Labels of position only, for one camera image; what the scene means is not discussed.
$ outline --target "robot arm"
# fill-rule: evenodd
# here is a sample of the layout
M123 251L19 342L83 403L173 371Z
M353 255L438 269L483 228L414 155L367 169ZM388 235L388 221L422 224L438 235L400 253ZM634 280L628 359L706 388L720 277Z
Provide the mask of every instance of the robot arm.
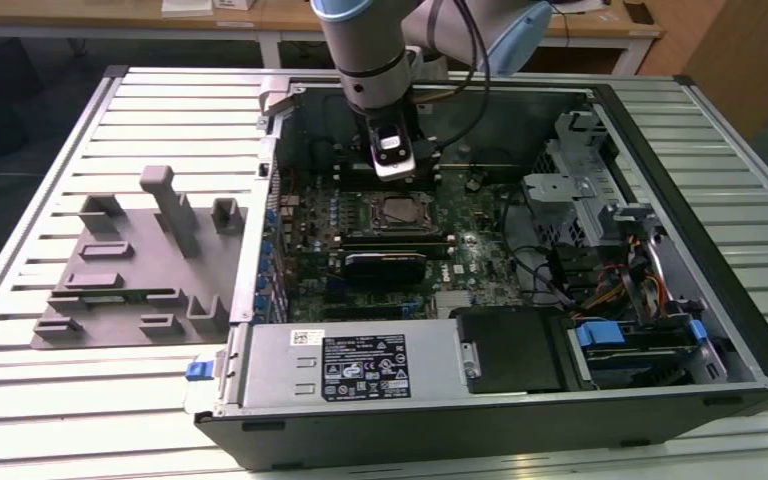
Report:
M412 108L412 45L474 63L474 42L459 0L312 0L349 105L363 118L379 178L414 175L412 142L406 123ZM488 46L490 70L511 74L527 62L550 25L552 7L532 0L460 0Z

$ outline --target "motherboard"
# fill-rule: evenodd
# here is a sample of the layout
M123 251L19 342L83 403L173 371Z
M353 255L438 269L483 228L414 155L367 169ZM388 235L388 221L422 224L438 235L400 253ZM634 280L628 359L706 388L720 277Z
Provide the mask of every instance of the motherboard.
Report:
M503 186L471 184L464 168L434 178L422 190L386 191L352 188L339 174L287 172L289 321L446 318L456 307L523 305L502 245Z

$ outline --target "aluminum slotted table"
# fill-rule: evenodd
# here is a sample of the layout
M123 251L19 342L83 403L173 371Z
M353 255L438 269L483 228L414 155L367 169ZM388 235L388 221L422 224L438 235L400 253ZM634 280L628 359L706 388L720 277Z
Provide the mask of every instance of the aluminum slotted table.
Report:
M175 188L193 206L228 196L244 206L259 188L260 144L269 141L256 128L260 84L276 72L119 73L100 84L0 256L0 480L768 476L768 412L720 420L651 447L248 473L183 410L185 367L223 345L32 350L35 321L83 230L75 213L85 194L117 193L124 206L149 205L137 181L156 163L175 169ZM518 80L531 78L612 85L768 320L768 168L698 89L671 78Z

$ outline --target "gray plastic part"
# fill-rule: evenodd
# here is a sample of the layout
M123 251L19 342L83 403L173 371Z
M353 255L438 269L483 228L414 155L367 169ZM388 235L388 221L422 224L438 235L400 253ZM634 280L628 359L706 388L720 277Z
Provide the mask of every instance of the gray plastic part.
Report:
M84 260L109 258L129 258L135 254L129 242L93 242L79 249L79 256Z
M67 282L67 288L120 288L123 277L119 273L73 273Z
M72 340L81 337L83 328L76 320L61 317L37 322L35 333L44 340Z
M61 314L71 314L88 310L88 305L81 301L77 296L51 298L47 303L52 309Z
M172 313L141 315L141 325L139 325L139 328L148 337L179 335L183 333L183 325L180 325L176 315Z
M91 205L113 204L104 198ZM215 208L189 209L191 219L184 220L191 222L189 234L201 247L196 257L187 258L180 253L175 235L157 222L156 209L121 210L121 215L107 215L113 229L105 229L105 233L83 231L56 291L68 291L71 279L77 280L80 288L72 289L72 296L56 293L49 298L33 348L181 345L227 340L225 306L233 301L244 230L237 229L237 222L244 221L247 209L228 199L221 199L220 205L220 211L229 214L232 232L217 228ZM99 254L84 255L92 251ZM117 276L123 286L104 284L99 290L91 288ZM169 293L149 293L148 289L168 289ZM169 322L168 328L155 330L159 323L143 321L157 318L155 315L172 315L179 328ZM45 326L67 321L63 317L77 322L81 335L49 333Z
M147 296L147 303L156 308L181 307L188 305L188 297L181 289L167 295L153 294Z
M89 195L79 211L79 218L96 234L117 233L115 217L125 216L113 195Z
M173 170L167 165L149 165L141 172L141 189L156 199L163 225L171 230L177 246L187 258L200 255L195 238L195 214L185 195L173 191Z
M212 225L221 235L244 232L245 219L235 198L216 198L212 202Z
M191 297L185 317L200 333L227 333L229 330L229 312L224 308L219 296L212 297L209 309L203 308L197 297Z

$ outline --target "power supply label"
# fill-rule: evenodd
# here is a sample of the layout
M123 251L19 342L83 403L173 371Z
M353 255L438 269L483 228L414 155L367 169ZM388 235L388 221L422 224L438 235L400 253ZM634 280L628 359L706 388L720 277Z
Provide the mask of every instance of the power supply label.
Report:
M321 398L328 402L411 397L404 335L325 337Z

